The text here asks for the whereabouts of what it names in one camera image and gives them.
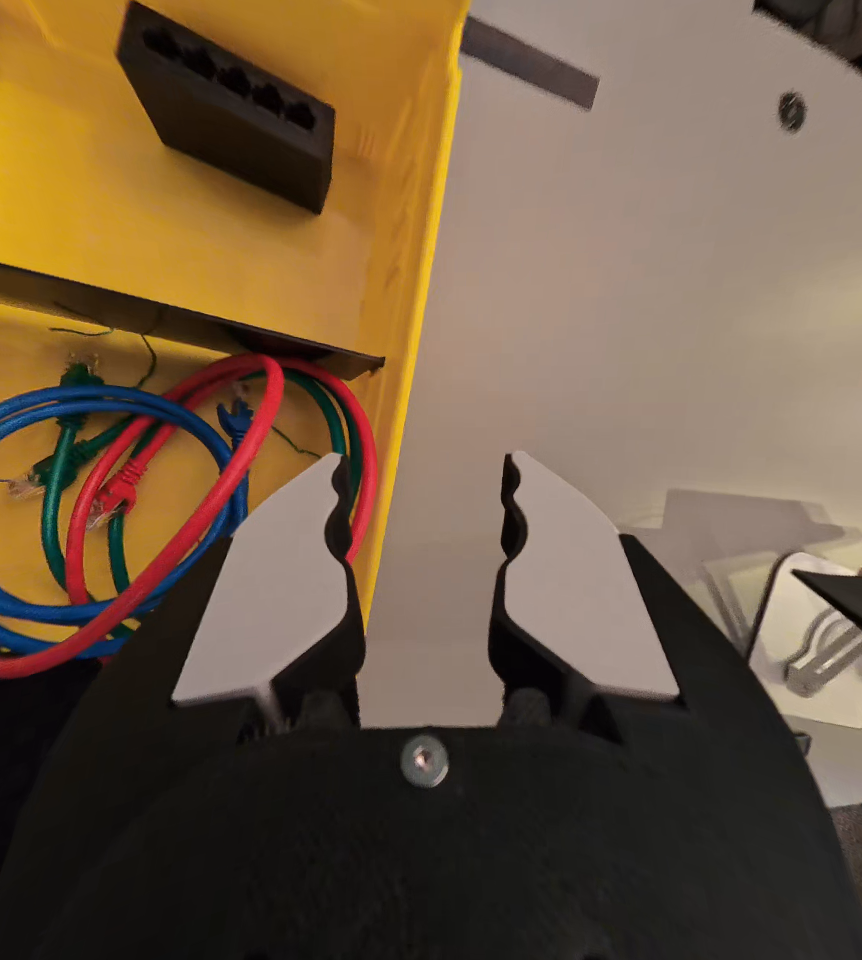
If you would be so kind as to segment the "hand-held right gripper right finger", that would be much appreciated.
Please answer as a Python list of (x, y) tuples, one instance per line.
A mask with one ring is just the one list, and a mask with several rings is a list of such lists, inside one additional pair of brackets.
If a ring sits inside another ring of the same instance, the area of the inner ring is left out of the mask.
[(617, 527), (584, 493), (526, 452), (502, 470), (504, 520), (488, 659), (514, 699), (585, 727), (605, 695), (645, 704), (680, 688)]

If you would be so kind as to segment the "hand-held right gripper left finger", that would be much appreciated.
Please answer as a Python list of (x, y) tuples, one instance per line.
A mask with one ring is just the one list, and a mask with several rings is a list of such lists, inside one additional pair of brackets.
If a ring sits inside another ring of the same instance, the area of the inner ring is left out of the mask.
[(350, 466), (330, 453), (237, 529), (173, 689), (180, 707), (251, 701), (270, 728), (307, 694), (350, 695), (365, 628), (348, 561)]

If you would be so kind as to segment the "yellow bin with divider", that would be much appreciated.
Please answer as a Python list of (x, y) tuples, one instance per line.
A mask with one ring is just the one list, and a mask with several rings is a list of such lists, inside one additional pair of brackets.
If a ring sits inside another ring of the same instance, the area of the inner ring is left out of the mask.
[(129, 2), (0, 2), (0, 262), (386, 365), (323, 366), (0, 303), (0, 679), (109, 660), (297, 475), (285, 411), (351, 463), (368, 616), (459, 99), (469, 2), (140, 2), (329, 103), (315, 215), (162, 143), (117, 59)]

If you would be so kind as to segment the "black ethernet switch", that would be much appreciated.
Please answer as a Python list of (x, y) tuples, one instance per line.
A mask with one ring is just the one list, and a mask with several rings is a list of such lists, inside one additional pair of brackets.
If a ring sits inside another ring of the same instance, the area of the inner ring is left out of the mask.
[(322, 213), (337, 131), (328, 102), (140, 2), (127, 5), (117, 59), (164, 145)]

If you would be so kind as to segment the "black bin divider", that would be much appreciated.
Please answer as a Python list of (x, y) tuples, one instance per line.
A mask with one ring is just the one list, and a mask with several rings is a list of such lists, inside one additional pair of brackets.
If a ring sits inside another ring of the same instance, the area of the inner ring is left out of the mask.
[(221, 354), (255, 353), (323, 366), (345, 381), (373, 374), (386, 358), (161, 303), (0, 262), (0, 304), (94, 327), (150, 334)]

